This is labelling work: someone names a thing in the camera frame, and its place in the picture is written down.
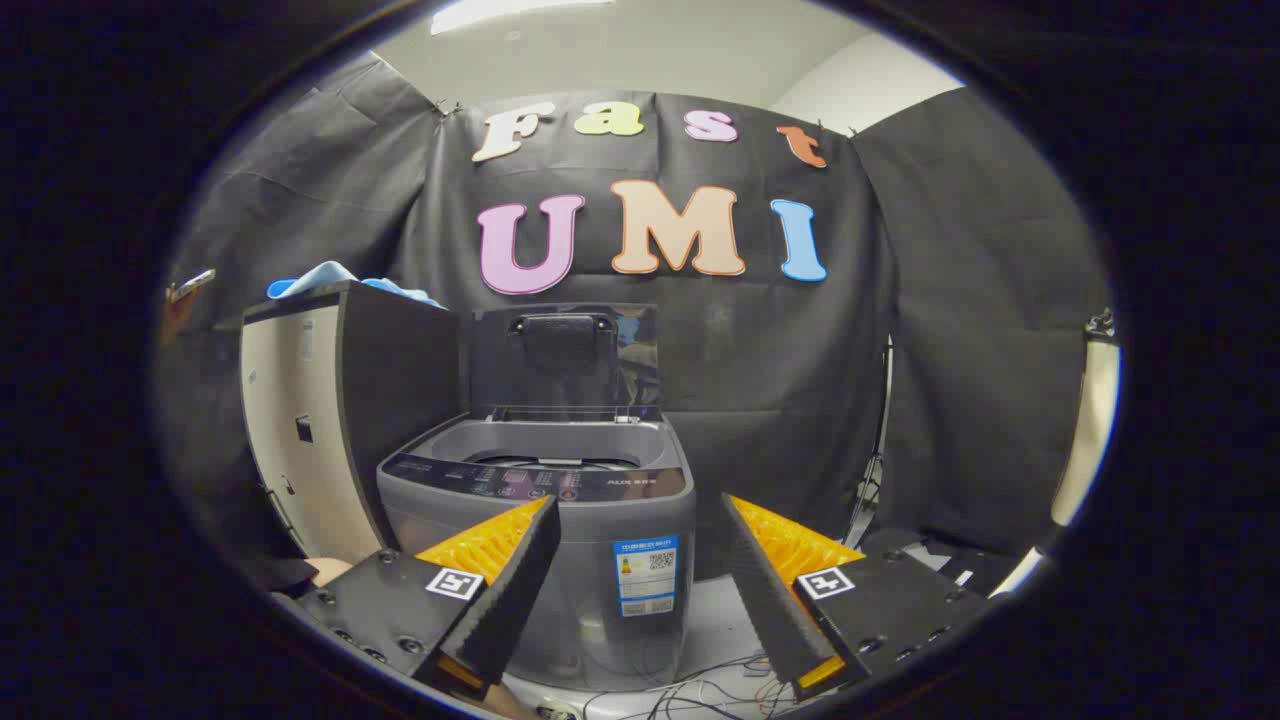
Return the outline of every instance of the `washing machine lid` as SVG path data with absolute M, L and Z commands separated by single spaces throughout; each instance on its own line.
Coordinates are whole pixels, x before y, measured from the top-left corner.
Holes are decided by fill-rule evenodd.
M 497 420 L 658 419 L 657 332 L 654 305 L 477 310 L 471 414 Z

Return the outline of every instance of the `energy label sticker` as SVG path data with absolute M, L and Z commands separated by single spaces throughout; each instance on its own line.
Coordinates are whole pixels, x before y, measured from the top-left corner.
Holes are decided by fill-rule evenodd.
M 618 605 L 623 618 L 676 609 L 676 551 L 680 537 L 613 543 L 618 570 Z

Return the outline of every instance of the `black backdrop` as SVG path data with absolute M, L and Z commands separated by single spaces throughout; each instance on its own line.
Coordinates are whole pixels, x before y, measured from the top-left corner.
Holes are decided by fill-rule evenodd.
M 581 108 L 603 100 L 637 105 L 644 132 L 573 131 Z M 485 118 L 541 101 L 556 113 L 517 151 L 472 163 Z M 694 109 L 730 114 L 739 140 L 687 137 Z M 776 132 L 788 124 L 819 138 L 827 168 L 791 154 Z M 445 114 L 365 55 L 256 132 L 192 205 L 172 278 L 209 266 L 219 275 L 183 350 L 161 357 L 155 393 L 169 409 L 160 427 L 177 482 L 228 542 L 279 547 L 259 541 L 271 532 L 251 497 L 230 328 L 269 282 L 323 260 L 425 288 L 457 311 L 657 302 L 664 410 L 699 488 L 700 578 L 726 570 L 721 491 L 831 536 L 845 529 L 874 443 L 890 332 L 896 393 L 877 525 L 1009 555 L 1047 527 L 1074 428 L 1079 329 L 1107 301 L 1103 273 L 1097 238 L 1052 170 L 969 90 L 850 140 L 767 110 L 653 92 L 526 96 Z M 735 191 L 746 272 L 614 272 L 618 179 L 652 179 L 677 209 L 699 186 Z M 570 274 L 536 295 L 490 290 L 476 215 L 525 205 L 516 260 L 536 265 L 547 252 L 538 204 L 563 193 L 586 199 Z M 774 199 L 813 208 L 826 281 L 782 274 Z

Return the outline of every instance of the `towel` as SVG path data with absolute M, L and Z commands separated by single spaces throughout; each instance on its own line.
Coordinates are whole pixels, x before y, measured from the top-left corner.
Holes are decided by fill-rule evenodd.
M 315 268 L 307 270 L 301 278 L 284 278 L 266 286 L 266 296 L 271 300 L 280 300 L 282 297 L 298 295 L 323 284 L 332 284 L 335 282 L 353 281 L 353 279 L 356 279 L 356 275 L 351 274 L 351 270 L 343 268 L 340 263 L 337 263 L 334 260 L 325 260 L 324 263 L 320 263 Z M 376 287 L 378 290 L 385 290 L 387 292 L 403 295 L 404 297 L 408 297 L 411 300 L 417 300 L 419 302 L 435 305 L 442 310 L 447 309 L 439 302 L 431 300 L 431 297 L 426 295 L 426 291 L 404 290 L 387 278 L 369 278 L 360 282 L 367 284 L 369 287 Z

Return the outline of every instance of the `blue letter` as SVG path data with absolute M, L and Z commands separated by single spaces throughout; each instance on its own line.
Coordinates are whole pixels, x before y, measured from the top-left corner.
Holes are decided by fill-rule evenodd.
M 818 282 L 827 279 L 827 269 L 818 261 L 818 249 L 813 243 L 813 208 L 791 200 L 774 200 L 769 208 L 782 218 L 782 234 L 787 238 L 787 261 L 782 274 L 794 281 Z

